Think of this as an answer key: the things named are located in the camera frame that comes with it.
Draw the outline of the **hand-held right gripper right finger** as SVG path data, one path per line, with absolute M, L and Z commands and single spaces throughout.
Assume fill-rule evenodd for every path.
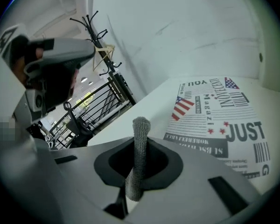
M 242 224 L 261 195 L 240 173 L 192 148 L 151 138 L 183 162 L 179 177 L 165 189 L 145 191 L 128 214 L 132 224 Z

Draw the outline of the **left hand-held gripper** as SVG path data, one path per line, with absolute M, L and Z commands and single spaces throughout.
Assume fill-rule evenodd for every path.
M 47 41 L 30 40 L 22 24 L 0 36 L 0 122 L 13 118 L 21 125 L 46 114 L 47 81 L 43 62 Z

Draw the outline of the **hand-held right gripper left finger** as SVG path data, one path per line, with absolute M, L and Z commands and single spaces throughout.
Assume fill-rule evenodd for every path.
M 35 139 L 34 216 L 45 224 L 128 224 L 125 178 L 108 164 L 132 138 L 49 151 Z

